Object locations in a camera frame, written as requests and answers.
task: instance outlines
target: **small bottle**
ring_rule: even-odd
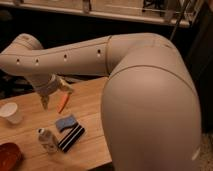
[[[38,140],[47,153],[55,153],[58,149],[58,140],[55,135],[50,130],[44,128],[38,129],[38,134]]]

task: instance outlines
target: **shelf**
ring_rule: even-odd
[[[84,12],[83,1],[79,0],[24,0],[14,5],[12,0],[0,0],[1,6],[32,9],[39,11],[58,12],[89,17],[144,22],[158,25],[174,25],[176,18],[169,22],[161,15],[162,11],[144,9],[143,0],[90,0],[91,11]],[[188,18],[182,19],[180,27],[189,27]]]

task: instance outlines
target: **wooden tabletop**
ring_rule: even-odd
[[[14,142],[23,153],[24,159],[18,170],[80,171],[111,161],[100,118],[100,99],[106,80],[107,78],[100,78],[73,84],[74,93],[61,114],[57,113],[62,97],[62,92],[59,91],[50,96],[48,110],[42,108],[36,93],[0,101],[0,106],[7,102],[16,102],[24,117],[17,125],[0,118],[0,144]],[[58,151],[54,155],[48,155],[38,142],[38,128],[50,129],[61,140],[69,130],[59,133],[55,122],[70,114],[85,128],[85,133],[68,153]]]

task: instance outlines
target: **carrot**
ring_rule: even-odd
[[[64,107],[66,106],[66,104],[69,100],[69,97],[70,97],[69,92],[64,93],[64,95],[62,96],[61,101],[59,103],[59,106],[58,106],[58,113],[61,113],[63,111]]]

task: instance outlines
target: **white cup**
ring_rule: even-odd
[[[6,103],[0,108],[0,116],[7,119],[12,124],[18,124],[23,117],[18,111],[18,105],[14,102]]]

